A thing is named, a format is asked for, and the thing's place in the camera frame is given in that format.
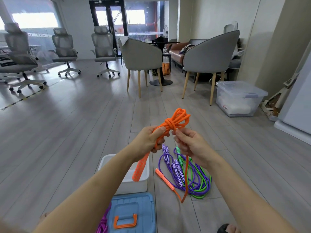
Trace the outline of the grey mesh office chair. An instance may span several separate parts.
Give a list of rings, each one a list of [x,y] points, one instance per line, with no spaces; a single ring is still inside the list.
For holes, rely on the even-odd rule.
[[[67,77],[70,72],[76,72],[81,74],[81,70],[71,68],[69,63],[74,62],[78,58],[78,52],[74,49],[72,35],[68,34],[65,28],[54,28],[54,35],[52,35],[52,41],[55,46],[55,50],[49,50],[49,52],[55,53],[58,58],[53,59],[53,62],[64,62],[67,64],[67,69],[59,71],[58,76],[61,77],[61,73],[65,73]]]
[[[9,84],[9,90],[14,91],[14,88],[18,87],[17,93],[21,94],[21,90],[26,86],[36,85],[40,89],[45,88],[47,85],[45,80],[29,79],[25,73],[42,66],[39,59],[31,54],[27,32],[22,31],[17,23],[5,23],[4,27],[6,31],[4,38],[10,50],[8,57],[15,65],[0,66],[0,73],[22,73],[24,78],[24,81]]]
[[[95,26],[91,38],[95,47],[95,50],[91,50],[96,56],[95,62],[106,64],[106,69],[100,71],[97,74],[97,78],[104,73],[108,73],[109,78],[111,78],[110,73],[120,75],[119,71],[110,69],[108,66],[108,62],[117,60],[116,51],[113,48],[113,35],[109,32],[108,28],[106,26]]]

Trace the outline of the white cabinet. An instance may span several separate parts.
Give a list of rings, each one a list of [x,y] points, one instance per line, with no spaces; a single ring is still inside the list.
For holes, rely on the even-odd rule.
[[[311,52],[274,127],[311,145]]]

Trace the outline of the person's right foot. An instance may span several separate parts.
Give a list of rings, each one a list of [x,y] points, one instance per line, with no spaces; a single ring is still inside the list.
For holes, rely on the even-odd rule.
[[[217,233],[239,233],[239,229],[233,224],[223,224],[217,230]]]

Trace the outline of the person's left hand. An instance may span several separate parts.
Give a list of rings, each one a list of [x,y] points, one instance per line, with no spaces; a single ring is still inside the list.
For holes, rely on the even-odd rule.
[[[161,137],[151,137],[151,133],[156,128],[157,126],[144,127],[126,148],[126,151],[130,152],[133,163],[138,162],[150,152],[156,153],[162,149],[165,137],[169,137],[170,134],[164,133]]]

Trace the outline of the person's left forearm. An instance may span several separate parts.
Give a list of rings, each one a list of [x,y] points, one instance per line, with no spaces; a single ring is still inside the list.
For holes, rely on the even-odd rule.
[[[128,145],[68,196],[33,233],[95,233],[131,165],[139,160]]]

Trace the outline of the white office chair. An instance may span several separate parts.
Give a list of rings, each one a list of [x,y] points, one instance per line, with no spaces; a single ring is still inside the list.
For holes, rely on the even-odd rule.
[[[238,22],[237,21],[232,21],[230,24],[227,24],[223,28],[223,33],[228,33],[231,31],[237,31],[238,30]]]

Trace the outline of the blue storage box lid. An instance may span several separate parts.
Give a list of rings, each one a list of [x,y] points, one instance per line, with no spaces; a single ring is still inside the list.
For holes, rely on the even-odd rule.
[[[115,216],[138,215],[133,228],[114,229]],[[131,223],[133,219],[119,220],[118,224]],[[107,233],[156,233],[155,204],[150,193],[136,193],[114,196],[107,215]]]

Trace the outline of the brown leather sofa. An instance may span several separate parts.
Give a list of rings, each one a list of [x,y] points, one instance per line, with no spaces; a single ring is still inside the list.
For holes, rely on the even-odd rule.
[[[206,40],[208,39],[190,39],[188,42],[173,44],[169,51],[172,60],[174,60],[175,64],[179,64],[181,67],[184,67],[184,55],[180,53],[182,48],[189,44],[196,46]]]

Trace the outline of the person's right forearm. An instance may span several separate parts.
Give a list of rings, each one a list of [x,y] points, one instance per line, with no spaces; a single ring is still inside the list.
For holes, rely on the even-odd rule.
[[[242,233],[297,233],[217,153],[207,160],[204,167],[212,175]]]

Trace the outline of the person's right hand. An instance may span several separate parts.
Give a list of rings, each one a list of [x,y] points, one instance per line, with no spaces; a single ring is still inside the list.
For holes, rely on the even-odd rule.
[[[198,165],[205,169],[219,159],[219,154],[215,152],[205,139],[196,131],[189,128],[181,128],[172,131],[175,135],[186,135],[187,146],[178,146],[184,155],[188,155]]]

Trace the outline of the round black pedestal table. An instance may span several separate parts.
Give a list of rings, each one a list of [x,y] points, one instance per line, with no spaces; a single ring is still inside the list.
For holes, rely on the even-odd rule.
[[[180,43],[180,42],[162,42],[163,44],[164,43],[167,43],[167,44],[177,44],[177,43]],[[151,44],[151,45],[154,45],[156,46],[157,44],[160,44],[160,43],[148,43],[148,44]],[[171,69],[171,61],[172,61],[172,56],[170,53],[167,53],[167,54],[162,54],[162,57],[163,56],[168,56],[169,57],[169,69]],[[168,85],[171,85],[173,83],[173,81],[171,80],[168,80],[168,79],[164,79],[164,76],[163,76],[163,73],[162,73],[162,68],[160,68],[160,73],[158,73],[158,76],[159,76],[159,79],[155,79],[155,80],[152,80],[150,81],[150,85],[152,86],[168,86]]]

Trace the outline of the broken white wooden frame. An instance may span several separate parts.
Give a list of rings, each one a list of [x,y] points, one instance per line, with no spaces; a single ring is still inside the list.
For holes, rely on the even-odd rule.
[[[260,108],[263,110],[263,112],[266,114],[269,120],[273,122],[278,121],[278,115],[290,91],[292,90],[292,87],[296,82],[299,74],[300,72],[294,73],[291,79],[283,83],[284,87],[279,92],[274,94],[269,99],[260,103]]]

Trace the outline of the white plastic bin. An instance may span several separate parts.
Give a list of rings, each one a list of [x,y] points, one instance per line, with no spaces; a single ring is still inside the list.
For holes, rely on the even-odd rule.
[[[134,182],[132,180],[133,173],[136,169],[138,162],[131,165],[130,169],[126,173],[122,183],[117,189],[115,195],[120,194],[132,194],[132,193],[142,193],[146,192],[148,189],[148,178],[150,176],[150,167],[149,167],[149,158],[146,161],[146,166],[142,172],[140,180],[138,182]]]

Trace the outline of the clear plastic storage box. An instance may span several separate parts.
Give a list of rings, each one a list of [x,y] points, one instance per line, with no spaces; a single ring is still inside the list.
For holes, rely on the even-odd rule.
[[[253,117],[268,92],[245,81],[219,81],[216,104],[228,117]]]

